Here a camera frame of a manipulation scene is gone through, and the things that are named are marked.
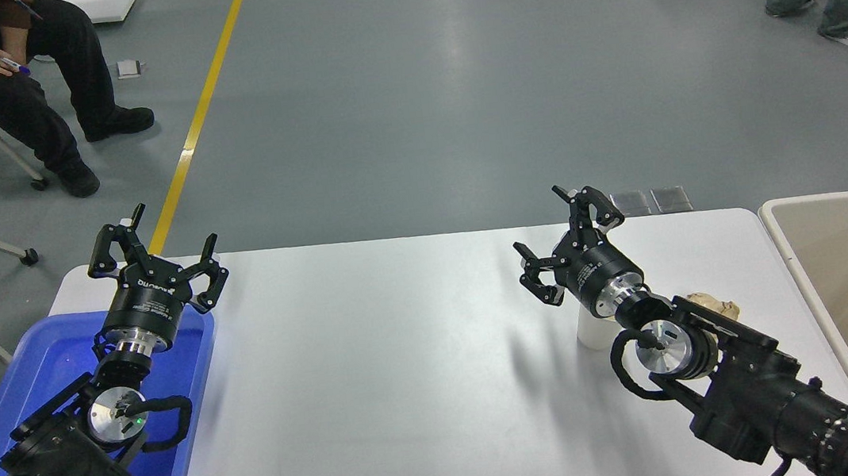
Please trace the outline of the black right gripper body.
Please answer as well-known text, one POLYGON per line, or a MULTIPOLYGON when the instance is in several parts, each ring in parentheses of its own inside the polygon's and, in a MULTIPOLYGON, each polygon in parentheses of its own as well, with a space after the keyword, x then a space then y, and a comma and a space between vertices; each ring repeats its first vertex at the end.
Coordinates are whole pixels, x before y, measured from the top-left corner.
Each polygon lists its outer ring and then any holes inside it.
POLYGON ((642 269, 606 236, 577 248, 573 242, 564 236, 553 250, 554 258, 565 262, 555 271, 557 284, 573 294, 590 315, 614 313, 629 296, 646 289, 642 269))

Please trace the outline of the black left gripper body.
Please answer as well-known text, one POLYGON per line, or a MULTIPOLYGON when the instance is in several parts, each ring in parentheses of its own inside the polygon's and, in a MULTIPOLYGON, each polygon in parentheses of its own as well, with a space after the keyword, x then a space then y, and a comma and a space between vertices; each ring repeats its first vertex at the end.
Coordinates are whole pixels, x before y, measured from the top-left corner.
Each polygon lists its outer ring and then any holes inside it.
POLYGON ((187 282, 170 283, 182 269, 163 258, 128 262, 117 276, 118 291, 102 326, 109 343, 144 339, 152 350, 173 347, 184 305, 191 297, 187 282))

